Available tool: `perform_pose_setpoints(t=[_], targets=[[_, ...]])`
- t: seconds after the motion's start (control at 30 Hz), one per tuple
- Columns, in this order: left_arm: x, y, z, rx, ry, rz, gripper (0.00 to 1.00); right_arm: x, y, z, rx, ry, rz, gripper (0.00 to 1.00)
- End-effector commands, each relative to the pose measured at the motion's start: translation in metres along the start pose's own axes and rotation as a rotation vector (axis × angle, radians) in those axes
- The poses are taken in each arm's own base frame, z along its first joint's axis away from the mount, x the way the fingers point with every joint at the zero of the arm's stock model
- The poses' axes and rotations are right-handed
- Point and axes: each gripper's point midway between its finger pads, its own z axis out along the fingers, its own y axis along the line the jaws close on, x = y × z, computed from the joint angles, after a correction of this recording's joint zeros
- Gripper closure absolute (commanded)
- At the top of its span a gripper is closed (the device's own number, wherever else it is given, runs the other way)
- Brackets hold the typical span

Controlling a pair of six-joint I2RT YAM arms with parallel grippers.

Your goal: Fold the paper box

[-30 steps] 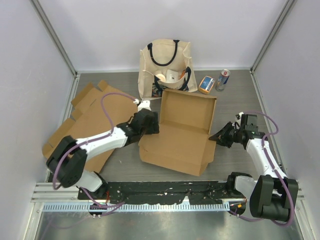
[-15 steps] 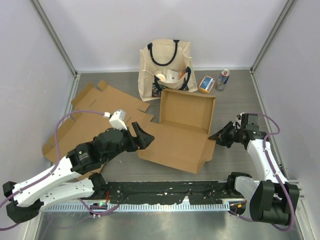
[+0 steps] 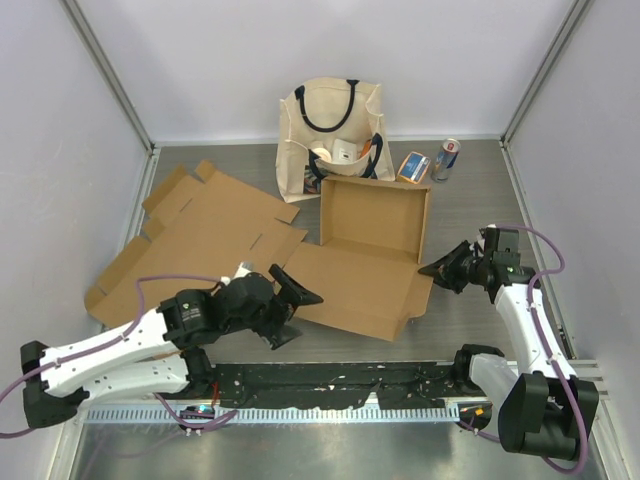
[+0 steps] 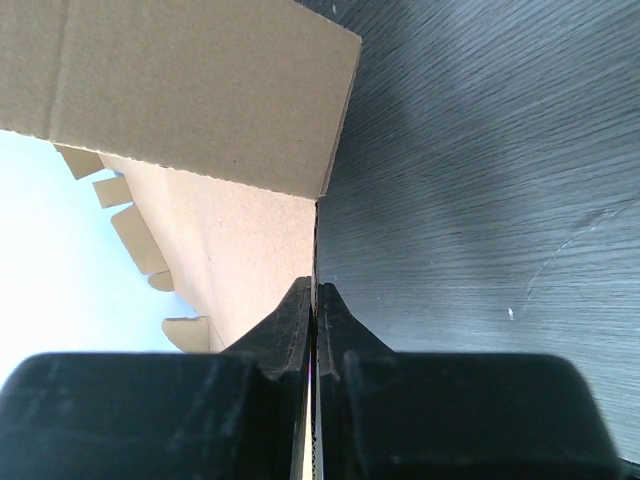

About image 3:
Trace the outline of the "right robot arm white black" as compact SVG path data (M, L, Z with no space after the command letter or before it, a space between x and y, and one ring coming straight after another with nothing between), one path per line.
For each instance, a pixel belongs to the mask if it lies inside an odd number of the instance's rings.
M544 308L544 271L521 263L518 225L492 224L475 242L463 241L420 274L456 294L483 288L504 321L516 354L511 370L503 353L489 346L463 346L451 380L457 391L481 390L493 407L497 442L509 453L542 458L573 474L588 456L588 439L599 405L591 381L580 379L555 336Z

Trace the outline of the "brown cardboard box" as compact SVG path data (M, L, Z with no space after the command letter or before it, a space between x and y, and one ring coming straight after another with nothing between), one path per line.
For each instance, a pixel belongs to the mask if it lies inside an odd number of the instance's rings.
M299 318L393 341L422 316L432 279L419 274L431 203L427 185L328 177L322 182L320 238L304 242L285 270L322 297Z

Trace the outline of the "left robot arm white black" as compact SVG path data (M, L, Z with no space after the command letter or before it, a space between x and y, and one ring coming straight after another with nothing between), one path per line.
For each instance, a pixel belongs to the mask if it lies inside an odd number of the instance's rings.
M32 341L20 349L23 411L29 429L62 424L101 400L158 394L205 397L215 382L204 350L251 331L275 350L299 336L289 326L301 306L323 299L272 265L266 275L242 263L230 277L202 278L133 321L61 347Z

